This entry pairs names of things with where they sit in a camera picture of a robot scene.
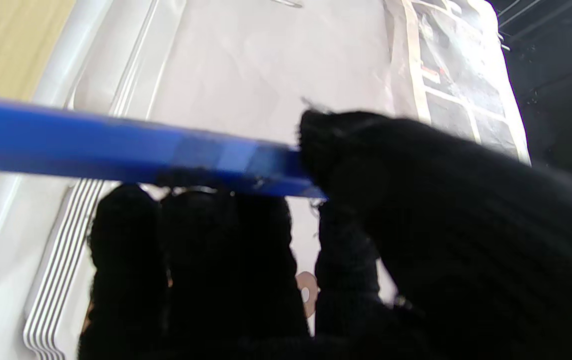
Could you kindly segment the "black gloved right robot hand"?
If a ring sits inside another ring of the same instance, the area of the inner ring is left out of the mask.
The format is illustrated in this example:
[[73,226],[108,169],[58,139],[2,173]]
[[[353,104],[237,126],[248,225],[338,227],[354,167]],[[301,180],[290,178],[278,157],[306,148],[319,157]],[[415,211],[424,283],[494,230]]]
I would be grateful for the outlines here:
[[572,181],[406,118],[306,111],[310,335],[282,197],[122,184],[80,360],[572,360]]

